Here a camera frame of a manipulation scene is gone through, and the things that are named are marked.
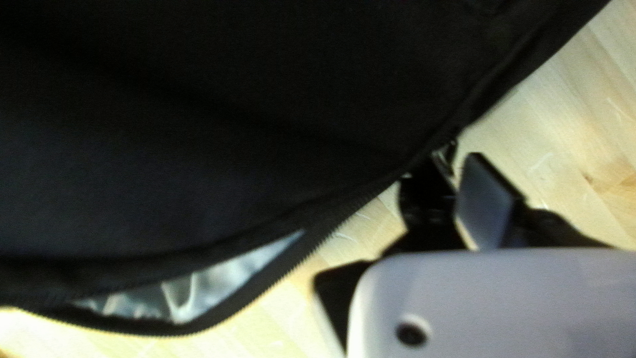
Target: zipper teeth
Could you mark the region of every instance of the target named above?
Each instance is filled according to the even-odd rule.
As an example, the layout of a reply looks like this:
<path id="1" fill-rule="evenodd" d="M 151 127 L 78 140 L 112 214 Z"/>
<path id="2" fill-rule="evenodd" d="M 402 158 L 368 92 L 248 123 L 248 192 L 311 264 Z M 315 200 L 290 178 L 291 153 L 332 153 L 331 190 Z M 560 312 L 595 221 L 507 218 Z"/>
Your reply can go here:
<path id="1" fill-rule="evenodd" d="M 343 204 L 342 208 L 345 208 L 347 210 L 347 212 L 356 212 L 357 210 L 359 210 L 362 206 L 364 206 L 366 203 L 368 203 L 369 201 L 371 201 L 373 198 L 377 197 L 379 194 L 381 194 L 386 188 L 384 187 L 384 185 L 382 186 L 378 186 L 378 188 L 381 189 L 376 189 L 374 190 L 372 193 L 370 194 L 365 194 L 364 196 L 361 196 L 359 198 L 357 198 L 356 200 L 353 200 L 351 202 L 345 203 Z M 254 297 L 254 299 L 252 299 L 251 301 L 255 301 L 261 297 L 263 297 L 273 286 L 279 284 L 281 281 L 283 281 L 285 279 L 285 277 L 287 277 L 292 271 L 296 270 L 299 266 L 301 266 L 302 264 L 304 264 L 305 262 L 307 262 L 307 260 L 309 260 L 309 258 L 315 254 L 315 252 L 318 250 L 318 248 L 328 239 L 330 238 L 335 232 L 337 232 L 337 230 L 339 230 L 342 225 L 344 225 L 346 223 L 346 220 L 349 217 L 344 218 L 344 220 L 341 220 L 340 217 L 335 218 L 334 217 L 334 223 L 333 225 L 335 225 L 335 228 L 333 230 L 331 230 L 327 235 L 324 235 L 323 237 L 321 237 L 319 240 L 316 240 L 315 243 L 313 243 L 310 247 L 310 249 L 308 250 L 308 252 L 304 255 L 302 255 L 301 257 L 298 258 L 298 260 L 294 261 L 294 263 L 291 265 L 290 268 L 286 269 L 284 274 L 280 275 L 275 281 L 273 281 L 270 285 L 268 285 L 268 287 L 263 290 L 263 292 L 259 293 L 256 297 Z M 287 252 L 287 250 L 284 250 L 283 252 L 281 252 L 276 258 L 281 257 L 283 255 L 285 255 Z M 46 297 L 46 299 L 43 299 L 43 301 L 46 304 L 55 304 L 55 303 L 65 303 L 67 301 L 73 300 L 74 298 L 69 298 L 69 299 L 61 299 L 59 297 L 55 297 L 52 294 L 49 294 L 48 297 Z M 110 330 L 106 330 L 106 329 L 99 329 L 96 327 L 91 327 L 91 326 L 84 326 L 82 324 L 75 324 L 75 323 L 71 323 L 71 322 L 66 322 L 65 320 L 61 320 L 61 319 L 53 319 L 53 318 L 49 318 L 45 315 L 41 315 L 38 313 L 34 313 L 34 312 L 29 312 L 27 311 L 29 309 L 29 307 L 36 307 L 36 305 L 33 304 L 29 304 L 29 305 L 22 305 L 22 307 L 18 307 L 19 310 L 29 313 L 31 315 L 35 315 L 40 319 L 43 319 L 44 321 L 47 322 L 53 322 L 55 324 L 62 324 L 64 326 L 67 327 L 74 327 L 74 328 L 79 328 L 82 330 L 87 330 L 87 331 L 91 331 L 91 332 L 96 332 L 96 333 L 113 333 L 113 331 Z M 193 332 L 193 333 L 185 333 L 185 334 L 132 334 L 132 333 L 115 333 L 115 334 L 121 334 L 121 335 L 125 335 L 125 336 L 133 336 L 133 337 L 142 337 L 142 338 L 152 338 L 152 337 L 156 337 L 156 338 L 178 338 L 178 337 L 190 337 L 190 336 L 195 336 L 200 334 L 201 331 L 197 331 L 197 332 Z"/>
<path id="2" fill-rule="evenodd" d="M 357 212 L 362 206 L 364 206 L 366 203 L 368 203 L 369 201 L 373 200 L 373 198 L 377 197 L 378 195 L 380 195 L 385 189 L 379 190 L 377 192 L 374 192 L 373 194 L 368 194 L 367 196 L 361 197 L 358 200 L 355 201 L 355 203 L 349 203 L 349 205 L 347 205 L 347 209 L 349 209 L 349 211 L 355 211 Z M 336 225 L 336 227 L 331 230 L 327 235 L 325 235 L 323 238 L 317 240 L 311 247 L 311 249 L 309 250 L 309 253 L 305 254 L 304 256 L 300 257 L 292 266 L 291 268 L 285 270 L 285 273 L 283 275 L 281 275 L 280 277 L 278 277 L 272 284 L 270 284 L 267 289 L 265 289 L 263 292 L 261 292 L 260 294 L 258 294 L 258 296 L 256 296 L 252 302 L 260 299 L 261 297 L 263 297 L 265 294 L 267 294 L 267 292 L 274 286 L 278 285 L 281 281 L 285 280 L 285 278 L 287 278 L 287 276 L 289 276 L 289 274 L 292 271 L 295 271 L 297 268 L 299 268 L 301 265 L 303 265 L 304 263 L 306 263 L 309 258 L 311 258 L 311 256 L 313 256 L 316 251 L 318 250 L 318 248 L 325 242 L 327 241 L 327 239 L 329 239 L 332 235 L 334 235 L 334 233 L 336 233 L 338 230 L 340 230 L 341 227 L 343 227 L 346 223 L 346 220 L 348 218 L 345 219 L 344 222 L 342 221 L 338 221 L 339 224 Z M 282 255 L 284 255 L 286 253 L 287 250 L 281 252 L 277 257 L 280 257 Z M 200 334 L 200 332 L 195 332 L 195 333 L 187 333 L 187 334 L 180 334 L 179 337 L 190 337 L 190 336 L 195 336 Z M 170 334 L 153 334 L 152 336 L 155 337 L 162 337 L 162 338 L 166 338 L 166 337 L 174 337 L 174 335 L 170 335 Z"/>

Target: black fabric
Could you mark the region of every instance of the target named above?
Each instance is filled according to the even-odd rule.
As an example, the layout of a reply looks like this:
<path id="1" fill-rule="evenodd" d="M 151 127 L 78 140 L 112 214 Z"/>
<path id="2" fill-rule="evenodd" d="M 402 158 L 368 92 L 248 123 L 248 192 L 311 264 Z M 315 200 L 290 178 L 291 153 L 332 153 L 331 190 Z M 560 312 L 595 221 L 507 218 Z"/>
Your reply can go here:
<path id="1" fill-rule="evenodd" d="M 357 206 L 606 2 L 0 0 L 0 303 L 179 276 Z"/>

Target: wooden floor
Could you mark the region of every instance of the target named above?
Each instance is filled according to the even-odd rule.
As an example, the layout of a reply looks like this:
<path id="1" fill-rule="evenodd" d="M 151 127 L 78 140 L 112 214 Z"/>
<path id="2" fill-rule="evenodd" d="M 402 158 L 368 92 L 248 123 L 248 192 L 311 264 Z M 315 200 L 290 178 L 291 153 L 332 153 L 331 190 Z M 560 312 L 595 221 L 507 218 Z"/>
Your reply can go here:
<path id="1" fill-rule="evenodd" d="M 613 0 L 460 138 L 529 199 L 586 234 L 636 249 L 636 0 Z M 238 315 L 185 338 L 138 338 L 0 311 L 0 357 L 337 358 L 310 288 L 331 266 L 372 259 L 404 228 L 396 187 Z"/>

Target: black plastic part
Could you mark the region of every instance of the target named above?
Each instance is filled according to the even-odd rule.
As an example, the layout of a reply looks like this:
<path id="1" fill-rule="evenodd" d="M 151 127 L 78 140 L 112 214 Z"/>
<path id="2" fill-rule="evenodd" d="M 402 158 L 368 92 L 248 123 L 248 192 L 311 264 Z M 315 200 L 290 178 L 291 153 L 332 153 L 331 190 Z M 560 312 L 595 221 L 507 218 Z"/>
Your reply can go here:
<path id="1" fill-rule="evenodd" d="M 349 305 L 356 291 L 358 279 L 369 266 L 370 262 L 358 261 L 323 271 L 314 278 L 314 290 L 318 293 L 343 347 L 347 346 Z"/>

